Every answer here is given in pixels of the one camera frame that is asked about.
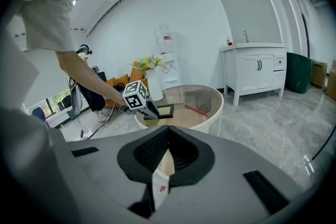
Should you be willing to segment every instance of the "yellow flowers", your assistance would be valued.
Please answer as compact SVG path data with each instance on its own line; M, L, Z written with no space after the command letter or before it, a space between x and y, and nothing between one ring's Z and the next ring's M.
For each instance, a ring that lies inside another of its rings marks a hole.
M140 58L139 60L135 60L132 63L132 66L135 67L135 68L138 68L142 71L147 71L147 70L154 69L157 66L162 67L163 62L162 62L161 58L159 58L159 57L155 58L152 55L152 56L147 56L147 57Z

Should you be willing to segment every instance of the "person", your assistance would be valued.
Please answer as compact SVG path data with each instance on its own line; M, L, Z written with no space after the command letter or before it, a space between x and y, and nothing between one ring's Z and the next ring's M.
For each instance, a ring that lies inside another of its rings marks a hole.
M3 22L14 15L22 17L26 29L27 49L49 49L56 52L61 70L82 87L125 105L120 92L102 81L74 52L69 13L73 0L12 0Z
M76 51L77 55L88 65L88 54L90 48L89 46L82 44L79 49ZM105 122L108 117L103 113L103 108L105 107L104 97L100 94L97 94L93 91L88 90L81 84L78 84L78 88L85 100L88 102L90 109L94 112L99 122Z

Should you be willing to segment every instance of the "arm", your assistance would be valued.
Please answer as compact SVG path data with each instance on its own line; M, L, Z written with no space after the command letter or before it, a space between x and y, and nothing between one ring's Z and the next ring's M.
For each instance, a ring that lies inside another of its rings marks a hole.
M122 94L102 81L74 52L56 52L60 68L85 88L125 105Z

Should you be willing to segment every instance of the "window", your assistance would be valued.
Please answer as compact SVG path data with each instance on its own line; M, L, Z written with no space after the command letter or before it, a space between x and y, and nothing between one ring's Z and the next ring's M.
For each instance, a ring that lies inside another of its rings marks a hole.
M42 108L43 112L44 112L44 115L46 116L46 118L54 115L54 113L52 112L52 110L50 109L48 103L47 103L47 100L43 100L39 103L37 103L36 105L33 105L32 107L30 107L28 109L29 113L32 114L33 110L36 109L36 108Z
M53 97L48 98L48 101L50 103L51 109L55 112L58 113L60 112L60 109L57 105L57 103L62 102L63 98L67 95L70 95L70 90L67 89Z
M30 107L28 109L29 113L32 114L33 110L40 107L42 108L44 115L46 116L46 119L52 115L55 115L56 113L60 112L60 109L58 107L59 102L62 102L63 98L67 95L70 95L70 90L64 90L61 93L58 93L57 95L53 96L53 97L49 97L35 105L33 105L32 107Z

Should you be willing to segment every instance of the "blue chair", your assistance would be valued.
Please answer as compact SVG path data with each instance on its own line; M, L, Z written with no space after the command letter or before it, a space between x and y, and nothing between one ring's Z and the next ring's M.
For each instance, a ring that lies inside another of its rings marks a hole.
M42 120L44 123L46 123L47 126L49 127L49 124L46 120L46 116L44 115L44 112L43 112L42 108L38 107L38 108L34 109L32 111L32 115L34 115L35 117L38 117L40 120Z

